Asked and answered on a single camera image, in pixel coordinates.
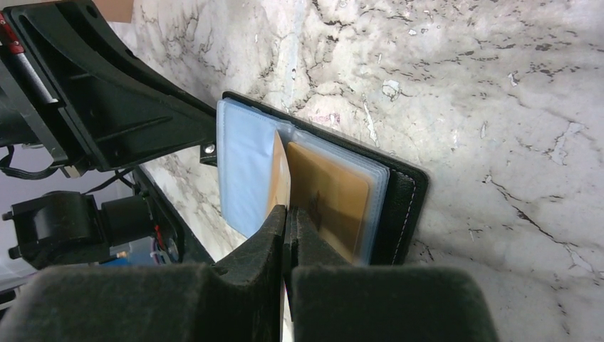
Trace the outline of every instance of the black cable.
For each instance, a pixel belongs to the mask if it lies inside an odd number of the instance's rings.
[[[15,147],[10,145],[6,146],[6,148],[9,149],[9,153],[0,160],[0,171],[9,177],[19,178],[21,180],[43,180],[44,178],[54,175],[57,170],[57,168],[47,167],[42,171],[29,172],[11,167],[11,162],[13,161],[13,156],[15,154]]]
[[[115,173],[115,176],[113,176],[113,177],[109,178],[108,180],[104,181],[103,183],[101,183],[97,187],[94,187],[94,188],[88,190],[84,194],[88,195],[88,194],[90,194],[92,192],[101,191],[101,190],[105,189],[106,187],[108,187],[109,185],[111,185],[116,180],[119,180],[121,177],[124,177],[124,175],[127,175],[127,174],[131,173],[132,170],[134,170],[134,168],[129,168],[129,169],[126,169],[126,170],[119,171],[119,172]]]
[[[119,180],[120,180],[122,183],[124,183],[124,185],[125,185],[125,186],[129,187],[129,188],[130,188],[130,189],[132,189],[132,190],[134,189],[134,184],[133,184],[133,183],[131,183],[131,181],[129,181],[129,180],[127,180],[127,179],[125,179],[125,177],[124,177],[124,176],[120,176],[118,179],[119,179]]]

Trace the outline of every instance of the white stitching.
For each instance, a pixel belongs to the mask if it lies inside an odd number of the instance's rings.
[[[411,201],[409,202],[409,208],[407,208],[407,216],[405,216],[405,222],[403,222],[403,224],[402,224],[402,229],[400,231],[400,237],[398,238],[398,243],[397,243],[397,248],[395,250],[395,255],[392,258],[392,265],[395,264],[395,260],[396,260],[396,257],[398,255],[398,249],[400,247],[400,242],[402,240],[402,235],[405,233],[405,228],[407,227],[407,221],[409,221],[409,215],[411,214],[411,206],[413,205],[413,199],[415,198],[415,192],[417,191],[417,185],[415,184],[415,180],[413,178],[407,176],[407,175],[405,175],[405,177],[409,178],[411,180],[411,182],[413,182],[413,193],[411,194]]]

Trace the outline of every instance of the marble surface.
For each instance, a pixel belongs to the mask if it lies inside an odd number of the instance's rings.
[[[409,260],[468,271],[502,341],[604,341],[603,12],[589,0],[137,0],[133,23],[113,27],[208,103],[235,90],[428,171]],[[220,259],[244,239],[198,157],[145,167]]]

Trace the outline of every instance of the gold card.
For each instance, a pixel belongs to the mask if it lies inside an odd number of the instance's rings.
[[[348,261],[355,261],[363,236],[370,181],[304,148],[287,146],[291,205],[305,209],[319,235]]]
[[[271,170],[271,185],[269,188],[269,204],[266,206],[266,217],[276,205],[285,205],[289,209],[289,197],[291,193],[291,177],[287,155],[281,142],[279,133],[275,132],[273,146],[273,165]]]

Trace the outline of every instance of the black leather wallet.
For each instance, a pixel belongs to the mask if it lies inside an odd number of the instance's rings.
[[[340,133],[317,127],[243,95],[225,92],[222,97],[231,98],[278,119],[286,120],[300,130],[305,130],[388,167],[390,179],[370,263],[374,265],[403,263],[428,190],[428,176],[425,172]]]

